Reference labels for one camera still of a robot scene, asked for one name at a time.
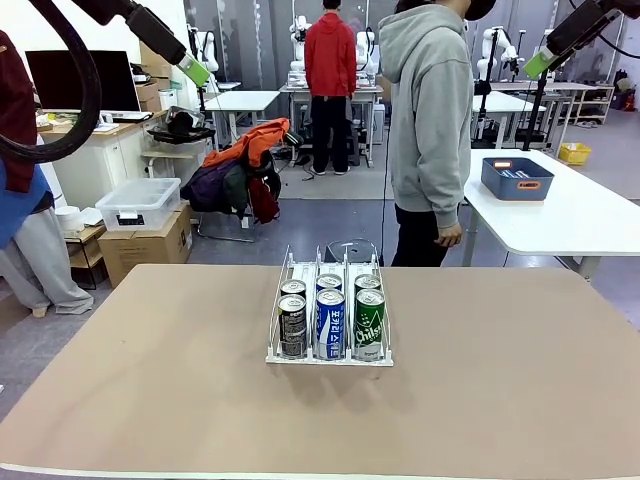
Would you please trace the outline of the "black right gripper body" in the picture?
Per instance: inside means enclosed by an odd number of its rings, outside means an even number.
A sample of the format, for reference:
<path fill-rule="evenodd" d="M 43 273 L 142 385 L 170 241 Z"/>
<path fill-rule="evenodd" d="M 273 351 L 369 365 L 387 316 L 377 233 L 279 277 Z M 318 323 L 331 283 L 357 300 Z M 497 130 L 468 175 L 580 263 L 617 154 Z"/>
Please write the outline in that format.
<path fill-rule="evenodd" d="M 577 20 L 612 19 L 624 15 L 632 19 L 639 17 L 639 2 L 632 0 L 585 0 L 570 14 Z"/>

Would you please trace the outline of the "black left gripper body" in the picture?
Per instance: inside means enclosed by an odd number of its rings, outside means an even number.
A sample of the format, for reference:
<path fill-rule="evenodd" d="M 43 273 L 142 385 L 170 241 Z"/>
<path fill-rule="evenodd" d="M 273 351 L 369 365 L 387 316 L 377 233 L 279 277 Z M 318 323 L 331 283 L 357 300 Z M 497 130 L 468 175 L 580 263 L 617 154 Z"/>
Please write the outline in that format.
<path fill-rule="evenodd" d="M 74 3 L 100 25 L 107 25 L 116 16 L 127 20 L 136 9 L 132 0 L 74 0 Z"/>

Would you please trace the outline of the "person's right hand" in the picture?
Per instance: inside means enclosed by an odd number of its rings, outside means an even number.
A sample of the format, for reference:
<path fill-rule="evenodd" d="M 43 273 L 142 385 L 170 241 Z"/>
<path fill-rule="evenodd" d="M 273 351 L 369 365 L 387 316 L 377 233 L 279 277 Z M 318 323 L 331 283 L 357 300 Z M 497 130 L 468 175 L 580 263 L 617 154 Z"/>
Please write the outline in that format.
<path fill-rule="evenodd" d="M 436 243 L 443 248 L 452 248 L 460 244 L 463 236 L 463 229 L 459 223 L 446 228 L 438 229 Z"/>

